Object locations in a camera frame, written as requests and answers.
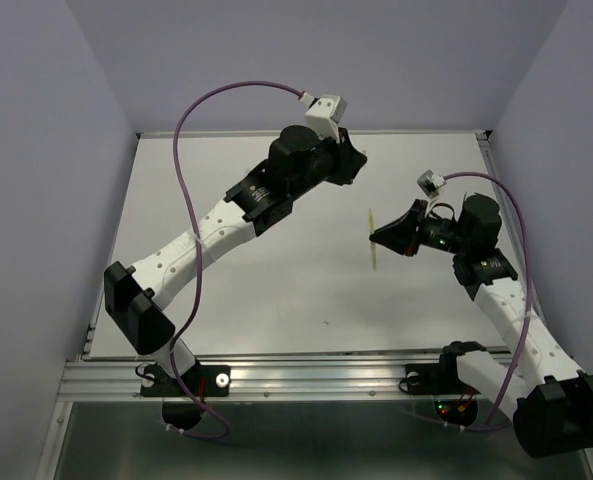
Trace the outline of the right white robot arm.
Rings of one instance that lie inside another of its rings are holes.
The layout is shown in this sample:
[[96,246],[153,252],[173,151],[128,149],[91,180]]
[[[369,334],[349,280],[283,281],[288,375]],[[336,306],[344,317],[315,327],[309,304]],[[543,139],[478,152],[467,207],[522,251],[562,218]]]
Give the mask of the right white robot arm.
[[472,388],[511,421],[532,458],[593,448],[593,374],[558,344],[527,304],[516,270],[498,248],[498,203],[485,195],[464,199],[458,216],[439,217],[417,199],[400,218],[370,233],[372,243],[412,257],[425,246],[452,254],[458,283],[487,316],[516,369],[498,363],[476,341],[445,346],[435,364],[407,380],[411,394],[457,394]]

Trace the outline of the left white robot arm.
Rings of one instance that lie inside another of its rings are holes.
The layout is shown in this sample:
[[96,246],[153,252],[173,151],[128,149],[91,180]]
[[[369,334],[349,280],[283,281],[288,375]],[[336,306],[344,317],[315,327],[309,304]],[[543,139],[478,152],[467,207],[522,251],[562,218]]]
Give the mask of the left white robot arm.
[[187,232],[130,266],[116,261],[106,268],[107,314],[136,353],[162,369],[167,386],[191,392],[198,361],[165,309],[190,282],[200,284],[218,259],[289,216],[303,195],[322,183],[352,184],[366,163],[344,128],[325,138],[305,126],[284,128],[267,157],[202,219],[192,218]]

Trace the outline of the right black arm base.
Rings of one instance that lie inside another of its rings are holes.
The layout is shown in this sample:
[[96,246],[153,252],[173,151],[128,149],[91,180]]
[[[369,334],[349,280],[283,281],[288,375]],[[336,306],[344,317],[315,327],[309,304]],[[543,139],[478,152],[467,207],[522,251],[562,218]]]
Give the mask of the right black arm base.
[[435,400],[434,410],[438,420],[448,428],[470,432],[485,432],[488,427],[476,427],[479,408],[476,400],[478,391],[463,383],[457,374],[457,359],[471,352],[486,352],[487,349],[475,341],[454,341],[444,346],[438,360],[433,363],[408,363],[404,365],[404,376],[398,388],[412,396],[458,395],[456,400]]

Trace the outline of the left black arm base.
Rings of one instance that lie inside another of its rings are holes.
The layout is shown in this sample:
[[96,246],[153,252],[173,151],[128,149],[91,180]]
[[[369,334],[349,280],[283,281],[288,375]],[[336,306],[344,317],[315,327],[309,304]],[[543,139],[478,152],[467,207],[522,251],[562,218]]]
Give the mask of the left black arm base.
[[[140,395],[160,399],[162,419],[182,433],[191,432],[203,419],[205,411],[190,399],[174,376],[158,364],[141,363],[135,367],[141,381]],[[228,365],[198,364],[181,377],[184,385],[201,402],[229,395],[231,368]]]

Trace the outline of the aluminium mounting rail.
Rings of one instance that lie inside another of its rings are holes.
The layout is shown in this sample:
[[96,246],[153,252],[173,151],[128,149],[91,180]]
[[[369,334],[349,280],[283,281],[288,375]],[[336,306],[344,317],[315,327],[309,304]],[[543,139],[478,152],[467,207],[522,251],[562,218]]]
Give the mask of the aluminium mounting rail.
[[[230,367],[229,395],[218,403],[400,401],[408,364],[436,363],[437,351],[391,354],[203,357],[207,366]],[[140,393],[137,361],[76,361],[64,367],[57,399],[62,402],[153,402]]]

